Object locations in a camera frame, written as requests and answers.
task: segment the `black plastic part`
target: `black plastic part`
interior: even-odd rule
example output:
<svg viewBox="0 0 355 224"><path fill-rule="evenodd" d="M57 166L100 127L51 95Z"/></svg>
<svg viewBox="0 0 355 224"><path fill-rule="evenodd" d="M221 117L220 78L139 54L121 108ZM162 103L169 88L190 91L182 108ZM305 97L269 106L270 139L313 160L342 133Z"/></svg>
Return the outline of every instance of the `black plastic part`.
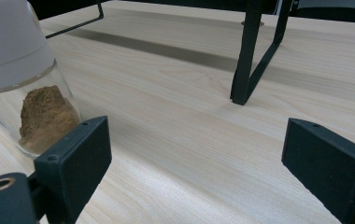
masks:
<svg viewBox="0 0 355 224"><path fill-rule="evenodd" d="M244 105L247 102L261 79L265 68L276 53L277 48L279 47L279 44L285 34L289 11L291 8L291 1L292 0L283 1L277 22L274 41L263 55L261 61L253 71L253 74L250 75L253 63L253 54L263 13L263 4L265 1L248 0L244 32L242 34L241 52L239 54L238 65L234 73L233 85L231 88L230 99L233 100L233 103Z"/></svg>
<svg viewBox="0 0 355 224"><path fill-rule="evenodd" d="M289 119L283 164L342 223L355 224L355 144L309 121Z"/></svg>
<svg viewBox="0 0 355 224"><path fill-rule="evenodd" d="M89 119L35 160L50 223L75 223L111 163L107 117Z"/></svg>
<svg viewBox="0 0 355 224"><path fill-rule="evenodd" d="M36 223L26 175L0 175L0 223Z"/></svg>
<svg viewBox="0 0 355 224"><path fill-rule="evenodd" d="M99 10L99 16L98 16L97 18L95 18L95 19L93 19L93 20L90 20L90 21L85 21L85 22L83 22L83 23L80 23L80 24L78 24L78 25L69 27L69 28L67 28L67 29L64 29L64 30L62 30L62 31L56 32L56 33L54 33L54 34L46 35L46 38L51 38L51 37L54 37L54 36L56 36L56 35L61 35L61 34L63 34L63 33L69 32L69 31L71 31L71 30L77 29L77 28L79 28L79 27L81 27L81 26L90 24L90 23L92 23L92 22L94 22L94 21L100 21L101 19L104 18L104 13L103 13L101 1L100 1L100 0L96 0L96 5L98 6L98 10Z"/></svg>

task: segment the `wood grain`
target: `wood grain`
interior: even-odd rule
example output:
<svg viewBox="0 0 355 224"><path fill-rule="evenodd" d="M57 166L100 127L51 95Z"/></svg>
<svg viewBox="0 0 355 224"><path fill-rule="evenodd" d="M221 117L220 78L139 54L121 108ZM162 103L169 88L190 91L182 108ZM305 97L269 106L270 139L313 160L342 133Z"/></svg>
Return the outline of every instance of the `wood grain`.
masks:
<svg viewBox="0 0 355 224"><path fill-rule="evenodd" d="M79 223L338 223L282 165L288 118L355 142L355 24L290 18L245 106L229 100L239 12L112 1L49 39L85 119L108 115L113 162ZM42 21L45 34L96 17ZM254 64L277 17L263 16ZM0 127L0 174L33 172Z"/></svg>

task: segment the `white lid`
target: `white lid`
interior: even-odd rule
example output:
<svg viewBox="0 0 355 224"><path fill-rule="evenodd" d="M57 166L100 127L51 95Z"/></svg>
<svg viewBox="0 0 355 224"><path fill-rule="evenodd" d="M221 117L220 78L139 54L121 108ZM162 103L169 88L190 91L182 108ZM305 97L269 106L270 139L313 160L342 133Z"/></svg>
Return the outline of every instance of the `white lid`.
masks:
<svg viewBox="0 0 355 224"><path fill-rule="evenodd" d="M0 0L0 89L40 75L54 56L26 0Z"/></svg>

